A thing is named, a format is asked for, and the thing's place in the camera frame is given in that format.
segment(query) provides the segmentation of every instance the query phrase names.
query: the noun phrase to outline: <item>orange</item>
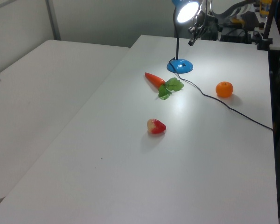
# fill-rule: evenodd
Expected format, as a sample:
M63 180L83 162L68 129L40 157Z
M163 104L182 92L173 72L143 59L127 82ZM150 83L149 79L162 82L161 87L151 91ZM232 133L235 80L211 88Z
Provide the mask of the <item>orange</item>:
M219 97L230 97L233 92L233 86L229 82L220 82L216 86L216 93Z

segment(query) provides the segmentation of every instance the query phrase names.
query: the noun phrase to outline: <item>lamp head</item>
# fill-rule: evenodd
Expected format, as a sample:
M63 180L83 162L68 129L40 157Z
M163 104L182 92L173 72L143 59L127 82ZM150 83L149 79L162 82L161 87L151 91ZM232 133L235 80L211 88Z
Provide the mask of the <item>lamp head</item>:
M184 23L192 19L198 9L199 4L193 0L172 0L176 7L176 19L179 23Z

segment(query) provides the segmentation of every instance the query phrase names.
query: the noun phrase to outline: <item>carrot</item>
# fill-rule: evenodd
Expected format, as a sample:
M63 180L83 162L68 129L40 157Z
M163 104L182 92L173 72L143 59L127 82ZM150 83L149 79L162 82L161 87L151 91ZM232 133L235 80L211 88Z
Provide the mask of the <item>carrot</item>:
M155 86L159 89L161 85L165 84L165 81L161 79L160 77L157 77L153 74L145 72L145 77Z

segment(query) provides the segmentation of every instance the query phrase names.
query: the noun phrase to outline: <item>white folding table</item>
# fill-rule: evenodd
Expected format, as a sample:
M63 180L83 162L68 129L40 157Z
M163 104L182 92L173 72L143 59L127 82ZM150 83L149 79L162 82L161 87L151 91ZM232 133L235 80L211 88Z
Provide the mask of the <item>white folding table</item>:
M128 50L47 41L0 73L0 202Z
M273 132L184 83L163 101L144 77L165 81L175 39L141 36L0 204L0 224L277 224ZM183 78L272 127L267 52L180 40ZM146 122L167 130L152 136Z

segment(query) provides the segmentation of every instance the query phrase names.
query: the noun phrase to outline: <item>blue desk lamp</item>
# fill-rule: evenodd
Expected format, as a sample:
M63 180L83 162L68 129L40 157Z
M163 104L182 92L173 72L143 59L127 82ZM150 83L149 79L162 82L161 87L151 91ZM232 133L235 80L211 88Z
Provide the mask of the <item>blue desk lamp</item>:
M176 23L182 24L192 19L199 9L199 4L193 0L172 0L172 2L175 5L173 24L176 35L176 57L168 63L167 69L173 73L182 74L192 71L193 64L185 59L178 58L179 37Z

